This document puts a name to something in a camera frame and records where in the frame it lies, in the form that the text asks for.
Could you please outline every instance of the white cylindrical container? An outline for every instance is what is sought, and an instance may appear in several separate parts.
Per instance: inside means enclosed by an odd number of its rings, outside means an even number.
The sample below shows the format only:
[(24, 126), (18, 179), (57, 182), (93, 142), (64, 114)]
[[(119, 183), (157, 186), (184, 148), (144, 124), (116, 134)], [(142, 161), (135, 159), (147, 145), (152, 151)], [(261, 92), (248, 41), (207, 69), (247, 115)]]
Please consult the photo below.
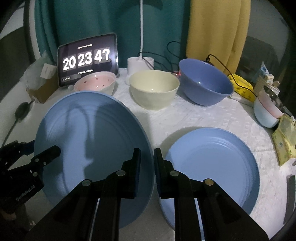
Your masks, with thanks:
[(129, 85), (129, 78), (134, 73), (141, 71), (141, 70), (149, 70), (153, 69), (154, 67), (154, 59), (151, 57), (143, 57), (145, 60), (148, 61), (149, 64), (143, 59), (140, 59), (139, 57), (131, 57), (128, 58), (128, 75), (126, 77), (126, 84)]

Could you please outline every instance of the purple-blue bowl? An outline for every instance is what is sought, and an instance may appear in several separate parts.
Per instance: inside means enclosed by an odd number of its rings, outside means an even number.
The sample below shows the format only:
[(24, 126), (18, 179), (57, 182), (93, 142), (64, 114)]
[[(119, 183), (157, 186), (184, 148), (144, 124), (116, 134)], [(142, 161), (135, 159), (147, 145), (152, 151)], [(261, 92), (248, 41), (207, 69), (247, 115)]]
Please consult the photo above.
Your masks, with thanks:
[(214, 105), (233, 93), (228, 77), (216, 67), (192, 58), (179, 62), (180, 88), (193, 102)]

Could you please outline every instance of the plate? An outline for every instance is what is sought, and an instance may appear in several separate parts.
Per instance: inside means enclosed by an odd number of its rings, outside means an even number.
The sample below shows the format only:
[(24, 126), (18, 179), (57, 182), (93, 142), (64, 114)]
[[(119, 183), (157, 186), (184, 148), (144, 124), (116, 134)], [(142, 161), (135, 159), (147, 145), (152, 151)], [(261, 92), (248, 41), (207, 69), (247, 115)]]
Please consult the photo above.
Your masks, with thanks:
[(61, 148), (61, 155), (44, 168), (43, 191), (53, 205), (82, 180), (102, 180), (120, 170), (132, 158), (133, 149), (140, 148), (137, 197), (121, 200), (119, 227), (144, 211), (154, 186), (152, 149), (141, 124), (120, 101), (93, 91), (59, 100), (40, 123), (34, 154), (52, 145)]
[[(259, 170), (251, 150), (234, 134), (219, 128), (191, 131), (171, 146), (165, 159), (190, 179), (213, 179), (251, 213), (259, 193)], [(160, 205), (169, 225), (175, 228), (174, 199), (160, 199)]]

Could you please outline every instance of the metal bolt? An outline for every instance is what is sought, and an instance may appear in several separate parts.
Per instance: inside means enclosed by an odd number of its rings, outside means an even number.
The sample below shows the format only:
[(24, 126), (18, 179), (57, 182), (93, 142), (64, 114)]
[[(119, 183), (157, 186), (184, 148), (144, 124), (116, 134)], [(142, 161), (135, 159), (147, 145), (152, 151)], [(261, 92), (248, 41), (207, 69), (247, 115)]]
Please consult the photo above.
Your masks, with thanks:
[(207, 184), (208, 186), (211, 186), (211, 185), (214, 184), (214, 181), (212, 179), (208, 178), (208, 179), (205, 180), (205, 184)]
[(124, 176), (125, 174), (126, 174), (126, 172), (124, 170), (119, 170), (116, 172), (116, 175), (118, 175), (120, 177)]
[(172, 177), (176, 177), (176, 176), (178, 176), (178, 175), (179, 175), (179, 172), (178, 172), (178, 171), (175, 171), (175, 170), (173, 170), (173, 171), (170, 171), (170, 175), (171, 175)]
[(83, 185), (84, 187), (87, 187), (87, 186), (89, 186), (90, 184), (91, 184), (91, 181), (88, 180), (88, 179), (82, 181), (82, 185)]

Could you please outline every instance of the pink bowl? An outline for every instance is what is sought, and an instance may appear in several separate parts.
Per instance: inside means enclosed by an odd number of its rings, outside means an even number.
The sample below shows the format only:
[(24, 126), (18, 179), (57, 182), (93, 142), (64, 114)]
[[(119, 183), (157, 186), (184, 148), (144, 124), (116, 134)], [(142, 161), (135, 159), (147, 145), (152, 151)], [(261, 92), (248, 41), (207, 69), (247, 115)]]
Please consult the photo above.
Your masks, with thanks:
[(112, 95), (116, 75), (111, 72), (102, 71), (84, 76), (74, 85), (75, 91), (98, 91)]
[(259, 92), (258, 99), (260, 100), (261, 104), (264, 108), (276, 119), (279, 119), (283, 116), (283, 112), (281, 112), (275, 104), (272, 102), (271, 98), (268, 94), (262, 89)]

